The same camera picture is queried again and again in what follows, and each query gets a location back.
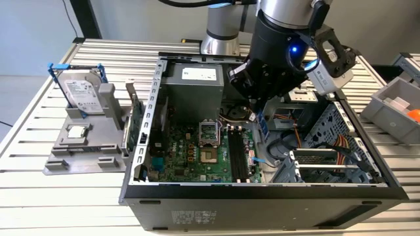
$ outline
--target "white wall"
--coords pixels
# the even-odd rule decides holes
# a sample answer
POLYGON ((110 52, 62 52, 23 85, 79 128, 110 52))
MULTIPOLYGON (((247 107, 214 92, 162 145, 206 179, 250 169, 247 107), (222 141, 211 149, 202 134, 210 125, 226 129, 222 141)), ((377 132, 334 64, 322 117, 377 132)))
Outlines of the white wall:
MULTIPOLYGON (((197 2, 199 0, 175 0, 197 2)), ((207 9, 175 8, 157 0, 90 0, 102 38, 178 43, 205 37, 207 9)), ((241 43, 250 35, 241 35, 241 43)))
MULTIPOLYGON (((205 7, 181 9, 157 0, 90 1, 105 39, 175 43, 205 36, 205 7)), ((420 53, 420 0, 334 0, 326 23, 370 63, 389 63, 402 51, 420 53)), ((0 32, 0 75, 46 75, 46 63, 58 62, 74 38, 61 0, 0 0, 0 32)), ((250 36, 239 35, 239 42, 249 43, 250 36)))
MULTIPOLYGON (((65 0, 78 36, 71 6, 65 0)), ((47 76, 74 39, 61 0, 0 0, 0 75, 47 76)))
MULTIPOLYGON (((205 36, 205 7, 174 8, 157 0, 90 1, 106 39, 175 43, 205 36)), ((334 0, 326 24, 370 63, 390 63, 398 52, 420 53, 420 0, 334 0)), ((239 41, 249 43, 249 35, 239 41)))

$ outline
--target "aluminum profile table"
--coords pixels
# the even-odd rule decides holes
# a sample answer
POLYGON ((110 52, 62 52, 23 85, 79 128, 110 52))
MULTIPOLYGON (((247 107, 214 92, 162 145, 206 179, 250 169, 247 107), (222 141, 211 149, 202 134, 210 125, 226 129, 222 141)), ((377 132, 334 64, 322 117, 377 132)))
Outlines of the aluminum profile table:
MULTIPOLYGON (((247 46, 241 54, 247 53, 247 46)), ((157 52, 198 53, 198 44, 162 44, 85 40, 73 44, 61 63, 106 68, 107 80, 115 85, 119 104, 129 104, 125 80, 134 82, 145 102, 157 52)), ((306 59, 314 59, 307 52, 306 59)), ((342 91, 359 113, 370 95, 383 81, 362 57, 357 57, 354 78, 342 91)), ((43 176, 47 159, 65 118, 65 99, 50 77, 30 101, 0 144, 0 235, 125 235, 145 233, 129 207, 117 199, 123 173, 43 176)), ((379 213, 346 230, 179 232, 199 235, 420 235, 420 146, 399 144, 381 129, 362 120, 375 147, 403 186, 410 201, 379 213)))

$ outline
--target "robotic arm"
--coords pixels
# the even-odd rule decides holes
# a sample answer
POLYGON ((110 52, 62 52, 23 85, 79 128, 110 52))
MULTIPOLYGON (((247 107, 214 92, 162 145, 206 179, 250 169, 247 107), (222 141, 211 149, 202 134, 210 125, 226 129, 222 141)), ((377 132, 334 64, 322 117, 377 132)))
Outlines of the robotic arm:
MULTIPOLYGON (((179 6, 171 1, 159 1, 179 6)), ((201 45, 205 47, 201 53, 221 55, 237 53, 238 43, 234 40, 239 29, 231 23, 234 20, 237 22, 237 18, 231 17, 237 12, 234 6, 257 4, 249 54, 243 64, 227 71, 230 84, 249 101, 253 112, 258 113, 273 96, 283 96, 307 77, 321 95, 338 90, 350 80, 349 69, 355 63, 355 54, 339 44, 333 29, 323 25, 330 3, 331 0, 209 0, 177 3, 182 7, 218 4, 223 8, 217 11, 221 12, 217 21, 207 22, 207 37, 214 39, 210 41, 211 50, 205 50, 209 48, 207 40, 201 45), (333 47, 327 53, 322 46, 325 42, 333 47), (317 59, 302 67, 309 47, 317 59)), ((217 15, 214 12, 209 10, 209 17, 217 15)))

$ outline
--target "open computer tower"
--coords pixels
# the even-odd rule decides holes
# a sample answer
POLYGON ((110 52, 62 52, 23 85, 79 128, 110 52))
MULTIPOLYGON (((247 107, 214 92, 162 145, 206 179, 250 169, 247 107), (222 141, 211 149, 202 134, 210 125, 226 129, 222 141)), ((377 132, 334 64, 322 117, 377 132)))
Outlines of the open computer tower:
POLYGON ((338 229, 403 202, 343 94, 295 88, 253 114, 242 60, 159 53, 119 196, 142 228, 338 229))

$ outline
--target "gray floor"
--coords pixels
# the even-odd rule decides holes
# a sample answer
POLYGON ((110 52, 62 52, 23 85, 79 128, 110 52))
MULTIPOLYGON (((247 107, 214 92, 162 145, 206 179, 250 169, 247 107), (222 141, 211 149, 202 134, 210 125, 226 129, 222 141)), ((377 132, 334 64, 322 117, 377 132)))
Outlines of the gray floor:
MULTIPOLYGON (((45 79, 46 75, 43 77, 0 75, 0 121, 14 124, 45 79)), ((0 141, 9 129, 9 126, 0 123, 0 141)))

